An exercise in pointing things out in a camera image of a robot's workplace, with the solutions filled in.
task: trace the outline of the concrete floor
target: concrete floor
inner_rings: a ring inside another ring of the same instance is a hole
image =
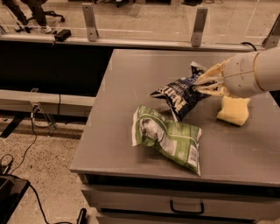
[[[280,12],[278,0],[224,0],[224,3],[207,4],[209,9],[203,41],[211,43],[240,43],[249,41],[261,44]],[[31,13],[19,3],[26,16]],[[48,24],[56,30],[71,29],[74,36],[86,37],[81,2],[52,0],[44,4],[45,10],[63,14],[66,22],[48,17]],[[116,8],[113,3],[94,5],[96,25],[101,37],[119,39],[150,39],[190,41],[196,8],[185,6],[179,0],[171,4],[136,0]],[[14,32],[15,22],[7,10],[0,6],[0,24]],[[0,116],[0,133],[11,121]],[[69,171],[74,152],[81,138],[82,124],[59,123],[52,137],[47,129],[35,129],[38,139],[26,154],[24,163],[13,174],[29,179],[37,189],[49,222],[76,222],[79,211],[87,209],[89,224],[97,223],[96,211],[84,200],[76,174]],[[17,166],[26,148],[34,140],[31,122],[26,119],[7,138],[0,138],[0,157],[6,153],[14,156]],[[31,189],[22,198],[9,224],[44,223],[35,194]]]

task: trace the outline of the black drawer handle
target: black drawer handle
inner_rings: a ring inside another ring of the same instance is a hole
[[[198,212],[186,212],[186,211],[179,211],[179,210],[176,210],[173,206],[173,201],[170,200],[170,209],[175,213],[175,214],[196,214],[196,215],[199,215],[199,214],[203,214],[204,213],[204,204],[203,202],[200,202],[200,211]]]

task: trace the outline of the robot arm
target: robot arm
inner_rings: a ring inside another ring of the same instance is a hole
[[[280,47],[237,53],[212,66],[194,85],[194,90],[204,94],[241,98],[280,90]]]

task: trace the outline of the yellow sponge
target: yellow sponge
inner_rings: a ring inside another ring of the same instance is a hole
[[[221,100],[221,111],[217,118],[242,126],[249,117],[249,102],[249,98],[232,98],[224,95]]]

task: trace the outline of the person's leg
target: person's leg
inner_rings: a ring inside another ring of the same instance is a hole
[[[41,7],[41,0],[21,0],[24,4],[27,4],[32,11],[37,23],[40,26],[46,27],[46,15]]]
[[[22,22],[23,25],[27,25],[27,19],[25,14],[20,10],[16,0],[6,0],[4,4],[11,10],[11,12],[17,17],[17,20]]]

